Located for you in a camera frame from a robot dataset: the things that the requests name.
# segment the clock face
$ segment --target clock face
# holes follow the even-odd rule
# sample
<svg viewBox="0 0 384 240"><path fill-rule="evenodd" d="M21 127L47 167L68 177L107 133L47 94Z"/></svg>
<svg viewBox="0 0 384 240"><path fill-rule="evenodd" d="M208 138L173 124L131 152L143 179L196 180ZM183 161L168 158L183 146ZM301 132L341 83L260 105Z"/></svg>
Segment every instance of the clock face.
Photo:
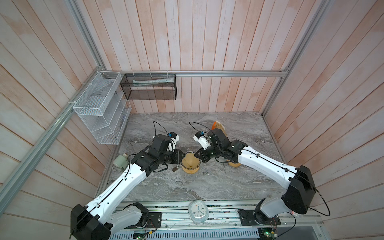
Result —
<svg viewBox="0 0 384 240"><path fill-rule="evenodd" d="M193 203L191 206L191 214L196 218L196 219L201 219L204 218L205 215L207 214L207 208L206 206L201 203L201 202L196 202Z"/></svg>

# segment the ceiling rail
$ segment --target ceiling rail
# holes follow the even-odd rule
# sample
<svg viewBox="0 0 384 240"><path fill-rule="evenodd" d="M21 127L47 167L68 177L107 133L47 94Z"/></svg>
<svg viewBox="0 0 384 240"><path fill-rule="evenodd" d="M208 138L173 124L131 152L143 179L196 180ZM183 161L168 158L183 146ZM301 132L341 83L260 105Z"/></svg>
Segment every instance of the ceiling rail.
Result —
<svg viewBox="0 0 384 240"><path fill-rule="evenodd" d="M175 74L176 77L284 77L283 70L220 70L220 71L118 71L121 74Z"/></svg>

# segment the mounting plate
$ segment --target mounting plate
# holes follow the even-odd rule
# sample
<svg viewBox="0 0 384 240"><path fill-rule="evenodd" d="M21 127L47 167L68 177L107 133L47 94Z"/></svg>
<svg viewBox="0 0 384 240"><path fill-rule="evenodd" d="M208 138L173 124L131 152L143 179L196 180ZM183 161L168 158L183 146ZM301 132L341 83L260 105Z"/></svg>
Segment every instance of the mounting plate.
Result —
<svg viewBox="0 0 384 240"><path fill-rule="evenodd" d="M259 226L260 225L255 220L255 217L253 215L255 212L254 210L243 210L243 211L244 211L243 212L244 217L239 216L242 226ZM280 218L277 215L274 216L273 218L270 218L270 222L271 222L271 225L274 225L275 222L276 222L276 225L281 225Z"/></svg>
<svg viewBox="0 0 384 240"><path fill-rule="evenodd" d="M147 219L148 228L152 228L152 224L155 228L161 228L161 215L162 215L161 212L149 212L148 219ZM129 229L129 228L139 229L135 225L128 226L125 229Z"/></svg>

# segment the small bottle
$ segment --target small bottle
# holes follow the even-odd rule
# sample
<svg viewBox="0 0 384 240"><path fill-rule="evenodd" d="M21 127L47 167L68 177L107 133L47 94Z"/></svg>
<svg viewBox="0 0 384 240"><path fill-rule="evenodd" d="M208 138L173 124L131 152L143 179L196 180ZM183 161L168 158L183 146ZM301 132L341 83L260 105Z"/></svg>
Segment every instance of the small bottle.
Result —
<svg viewBox="0 0 384 240"><path fill-rule="evenodd" d="M128 161L127 161L128 155L126 153L123 153L122 155L118 155L117 158L113 161L113 165L115 167L124 170L128 166Z"/></svg>

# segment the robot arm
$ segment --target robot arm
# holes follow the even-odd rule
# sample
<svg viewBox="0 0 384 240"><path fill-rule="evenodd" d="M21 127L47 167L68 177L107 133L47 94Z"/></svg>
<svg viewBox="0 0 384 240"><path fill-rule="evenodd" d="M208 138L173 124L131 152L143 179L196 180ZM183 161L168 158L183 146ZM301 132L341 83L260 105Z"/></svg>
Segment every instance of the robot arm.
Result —
<svg viewBox="0 0 384 240"><path fill-rule="evenodd" d="M78 204L71 211L71 230L78 240L104 240L127 226L145 226L148 210L134 203L123 211L113 213L131 190L159 165L179 164L185 154L176 149L179 136L170 132L158 134L151 146L135 154L124 172L99 196L85 207Z"/></svg>
<svg viewBox="0 0 384 240"><path fill-rule="evenodd" d="M202 146L195 153L195 157L202 162L221 156L233 163L241 163L256 169L286 189L277 196L259 202L254 214L259 224L269 224L272 217L290 210L299 214L307 213L316 193L312 174L307 167L296 168L278 162L239 140L230 142L222 130L217 128L207 135L211 143L208 143L202 132L197 132L194 136L195 141Z"/></svg>

